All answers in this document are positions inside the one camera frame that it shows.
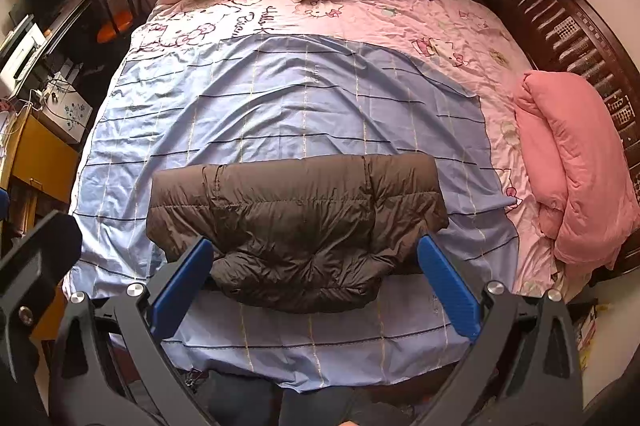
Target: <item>blue clamp handle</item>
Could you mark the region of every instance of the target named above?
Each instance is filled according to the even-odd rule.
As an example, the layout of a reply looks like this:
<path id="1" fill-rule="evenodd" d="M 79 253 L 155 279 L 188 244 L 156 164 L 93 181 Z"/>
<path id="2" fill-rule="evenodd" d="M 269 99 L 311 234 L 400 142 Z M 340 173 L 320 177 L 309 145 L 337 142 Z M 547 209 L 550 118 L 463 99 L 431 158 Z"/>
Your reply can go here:
<path id="1" fill-rule="evenodd" d="M 418 242 L 418 264 L 453 328 L 474 343 L 482 328 L 480 304 L 431 237 L 424 236 Z"/>
<path id="2" fill-rule="evenodd" d="M 158 341 L 175 334 L 191 303 L 209 276 L 213 265 L 213 244 L 200 239 L 178 262 L 168 263 L 152 278 L 148 289 L 158 296 L 149 300 L 146 319 L 151 335 Z"/>

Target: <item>white box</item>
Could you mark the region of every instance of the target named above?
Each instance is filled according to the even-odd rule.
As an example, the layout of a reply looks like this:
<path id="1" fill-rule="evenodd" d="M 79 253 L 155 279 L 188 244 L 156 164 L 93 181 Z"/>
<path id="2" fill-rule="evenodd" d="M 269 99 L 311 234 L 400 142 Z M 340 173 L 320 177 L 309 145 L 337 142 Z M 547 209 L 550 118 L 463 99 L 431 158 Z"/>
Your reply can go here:
<path id="1" fill-rule="evenodd" d="M 67 58 L 65 60 L 65 63 L 62 64 L 62 67 L 60 68 L 60 74 L 62 74 L 63 78 L 66 78 L 69 74 L 69 71 L 73 68 L 74 63 L 69 60 L 69 58 Z"/>
<path id="2" fill-rule="evenodd" d="M 82 96 L 57 77 L 47 84 L 38 120 L 65 143 L 77 145 L 82 140 L 91 112 L 91 106 Z"/>
<path id="3" fill-rule="evenodd" d="M 78 77 L 78 75 L 80 74 L 80 71 L 82 70 L 82 65 L 84 64 L 78 63 L 74 65 L 71 71 L 69 72 L 69 76 L 66 77 L 66 81 L 71 83 L 71 85 L 76 84 L 76 78 Z"/>

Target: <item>person's leg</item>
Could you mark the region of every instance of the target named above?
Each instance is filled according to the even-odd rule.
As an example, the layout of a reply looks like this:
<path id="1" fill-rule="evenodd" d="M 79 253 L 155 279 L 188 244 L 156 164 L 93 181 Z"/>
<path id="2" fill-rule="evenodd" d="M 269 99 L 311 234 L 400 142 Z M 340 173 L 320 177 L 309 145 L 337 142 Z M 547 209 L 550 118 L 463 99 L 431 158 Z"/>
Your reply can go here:
<path id="1" fill-rule="evenodd" d="M 195 394 L 196 402 L 220 426 L 268 426 L 275 397 L 276 386 L 267 379 L 215 370 Z"/>
<path id="2" fill-rule="evenodd" d="M 411 418 L 390 404 L 372 403 L 364 390 L 331 386 L 315 392 L 285 390 L 279 426 L 408 426 Z"/>

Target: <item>drawer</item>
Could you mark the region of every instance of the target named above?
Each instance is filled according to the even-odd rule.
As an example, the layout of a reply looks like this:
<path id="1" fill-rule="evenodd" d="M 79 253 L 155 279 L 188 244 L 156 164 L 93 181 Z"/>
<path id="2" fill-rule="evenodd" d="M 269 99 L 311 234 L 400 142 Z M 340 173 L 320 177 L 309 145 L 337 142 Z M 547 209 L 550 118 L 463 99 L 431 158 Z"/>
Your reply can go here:
<path id="1" fill-rule="evenodd" d="M 78 153 L 31 114 L 15 152 L 11 174 L 64 203 L 71 198 Z"/>

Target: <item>metal chair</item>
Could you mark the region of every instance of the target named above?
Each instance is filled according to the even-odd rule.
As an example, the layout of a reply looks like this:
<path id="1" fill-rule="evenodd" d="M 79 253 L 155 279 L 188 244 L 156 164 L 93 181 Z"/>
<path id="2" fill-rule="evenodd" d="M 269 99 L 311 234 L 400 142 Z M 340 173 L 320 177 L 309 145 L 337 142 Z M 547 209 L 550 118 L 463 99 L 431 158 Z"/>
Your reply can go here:
<path id="1" fill-rule="evenodd" d="M 106 44 L 119 37 L 121 34 L 130 34 L 133 29 L 142 25 L 144 13 L 142 10 L 142 0 L 127 0 L 129 9 L 121 10 L 115 15 L 111 11 L 110 0 L 102 0 L 109 19 L 100 28 L 97 35 L 99 44 Z"/>

